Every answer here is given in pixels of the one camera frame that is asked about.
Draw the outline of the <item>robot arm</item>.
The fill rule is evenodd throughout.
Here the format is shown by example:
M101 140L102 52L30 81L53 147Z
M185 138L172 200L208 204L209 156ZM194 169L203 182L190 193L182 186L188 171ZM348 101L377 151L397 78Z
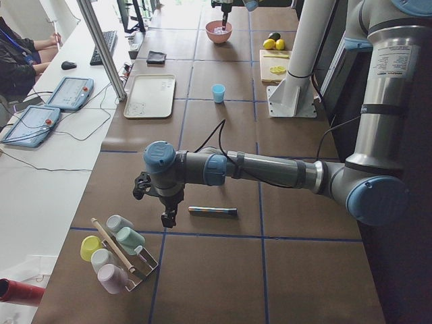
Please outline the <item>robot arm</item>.
M409 193L400 178L400 137L421 50L430 40L430 1L350 1L345 47L371 50L372 56L355 149L343 163L307 163L222 148L191 153L158 141L144 150L146 169L135 180L134 197L157 197L165 207L165 227L176 224L186 184L220 186L228 177L308 189L334 199L367 225L401 217Z
M259 6L258 0L211 0L211 7L220 7L222 15L222 28L225 30L227 26L228 16L232 11L233 6L244 6L248 11L254 11Z

